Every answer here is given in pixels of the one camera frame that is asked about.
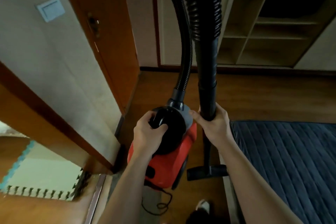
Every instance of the metal threshold strip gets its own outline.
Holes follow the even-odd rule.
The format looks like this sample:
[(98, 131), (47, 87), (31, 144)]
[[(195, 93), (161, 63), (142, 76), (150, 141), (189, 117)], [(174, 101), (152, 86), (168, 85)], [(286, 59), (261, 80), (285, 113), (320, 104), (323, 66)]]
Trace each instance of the metal threshold strip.
[(91, 222), (92, 222), (92, 218), (93, 218), (93, 215), (95, 214), (95, 210), (96, 210), (97, 203), (98, 203), (98, 200), (99, 200), (99, 197), (100, 197), (100, 193), (102, 192), (102, 188), (103, 188), (105, 179), (106, 179), (106, 175), (104, 175), (104, 174), (99, 175), (97, 186), (96, 186), (96, 189), (93, 193), (93, 197), (92, 197), (89, 209), (87, 211), (87, 215), (86, 215), (84, 224), (91, 224)]

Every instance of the white foam mat tile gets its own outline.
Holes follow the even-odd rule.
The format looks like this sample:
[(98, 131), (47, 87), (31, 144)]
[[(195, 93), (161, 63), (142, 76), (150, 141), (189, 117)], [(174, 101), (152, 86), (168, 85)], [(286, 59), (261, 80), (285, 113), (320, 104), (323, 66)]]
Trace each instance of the white foam mat tile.
[(77, 165), (35, 142), (2, 191), (69, 201), (82, 172)]

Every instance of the wooden floor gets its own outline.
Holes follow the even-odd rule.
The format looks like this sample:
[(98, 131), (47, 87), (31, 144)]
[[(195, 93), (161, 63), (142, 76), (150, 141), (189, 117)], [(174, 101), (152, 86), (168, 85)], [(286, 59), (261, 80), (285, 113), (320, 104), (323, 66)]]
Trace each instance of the wooden floor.
[[(27, 138), (0, 137), (0, 179), (28, 143)], [(83, 194), (71, 202), (0, 193), (0, 223), (83, 224), (97, 181), (98, 176), (92, 176)]]
[[(177, 80), (177, 73), (142, 72), (120, 132), (119, 141), (130, 146), (137, 120), (148, 110), (165, 105)], [(197, 74), (191, 74), (185, 104), (198, 110)], [(217, 75), (217, 102), (231, 120), (280, 120), (336, 123), (336, 80), (334, 78)], [(200, 129), (189, 153), (187, 168), (202, 165)], [(219, 163), (213, 151), (213, 163)], [(221, 178), (187, 182), (183, 175), (173, 192), (169, 210), (161, 222), (185, 223), (201, 199), (214, 203), (215, 213), (229, 219)]]

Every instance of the quilted blue fabric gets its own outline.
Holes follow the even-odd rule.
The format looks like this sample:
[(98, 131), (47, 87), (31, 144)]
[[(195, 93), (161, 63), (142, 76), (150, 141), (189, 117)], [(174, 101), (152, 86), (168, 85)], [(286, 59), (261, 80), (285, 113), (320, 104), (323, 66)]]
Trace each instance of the quilted blue fabric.
[(234, 121), (256, 170), (305, 224), (336, 223), (336, 124)]

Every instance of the vacuum wheel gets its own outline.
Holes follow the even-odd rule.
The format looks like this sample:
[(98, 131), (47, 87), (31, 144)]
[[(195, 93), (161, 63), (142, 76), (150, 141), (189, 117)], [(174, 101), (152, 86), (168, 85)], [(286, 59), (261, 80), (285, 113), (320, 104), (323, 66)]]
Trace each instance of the vacuum wheel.
[(188, 157), (189, 157), (189, 155), (187, 155), (185, 161), (184, 161), (183, 164), (182, 164), (182, 167), (181, 167), (180, 171), (178, 172), (178, 174), (177, 174), (177, 176), (176, 176), (176, 179), (175, 179), (173, 185), (171, 186), (171, 189), (172, 189), (172, 190), (176, 189), (176, 187), (178, 186), (178, 184), (179, 184), (179, 182), (180, 182), (180, 179), (181, 179), (181, 177), (182, 177), (182, 175), (183, 175), (183, 172), (184, 172), (184, 170), (185, 170), (185, 168), (186, 168), (186, 166), (187, 166)]

